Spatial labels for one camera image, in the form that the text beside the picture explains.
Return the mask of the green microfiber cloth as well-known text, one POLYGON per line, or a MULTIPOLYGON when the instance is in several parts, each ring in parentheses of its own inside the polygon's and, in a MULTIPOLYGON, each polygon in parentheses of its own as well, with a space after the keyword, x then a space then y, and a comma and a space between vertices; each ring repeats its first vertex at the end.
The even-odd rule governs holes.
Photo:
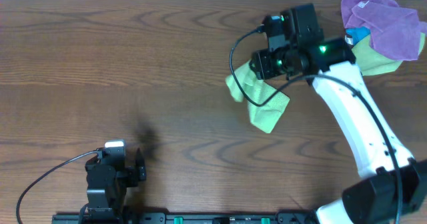
MULTIPOLYGON (((250 69, 249 61, 237 68, 234 73, 242 89, 255 103, 263 103, 276 91, 274 87, 268 85, 265 81, 257 79, 256 74, 250 69)), ((241 103, 245 97, 238 88, 233 75, 227 76, 225 82, 234 101, 241 103)), ((283 93, 278 93, 262 107, 257 107, 248 102, 250 123, 264 133, 271 133, 289 102, 290 98, 283 93)))

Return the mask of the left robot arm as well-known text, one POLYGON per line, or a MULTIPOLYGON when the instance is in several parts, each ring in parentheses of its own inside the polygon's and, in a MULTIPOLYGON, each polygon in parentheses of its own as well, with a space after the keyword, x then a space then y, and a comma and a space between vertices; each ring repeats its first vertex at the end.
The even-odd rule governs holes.
POLYGON ((127 189, 145 181, 145 159, 140 150, 134 164, 125 164, 124 147, 97 149, 97 156, 85 164, 87 198, 79 212, 78 223, 128 223, 131 214, 124 207, 127 189))

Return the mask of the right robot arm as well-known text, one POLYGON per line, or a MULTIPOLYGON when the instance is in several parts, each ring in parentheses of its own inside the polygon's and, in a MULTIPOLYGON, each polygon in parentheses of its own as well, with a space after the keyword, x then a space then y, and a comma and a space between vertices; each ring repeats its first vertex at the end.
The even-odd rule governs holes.
POLYGON ((426 162, 415 160, 387 124, 348 44, 324 38, 314 6, 268 15, 258 32, 268 46, 252 56, 256 77, 307 81, 330 108, 356 162, 360 182, 318 208, 318 223, 386 223, 419 210, 426 198, 426 162))

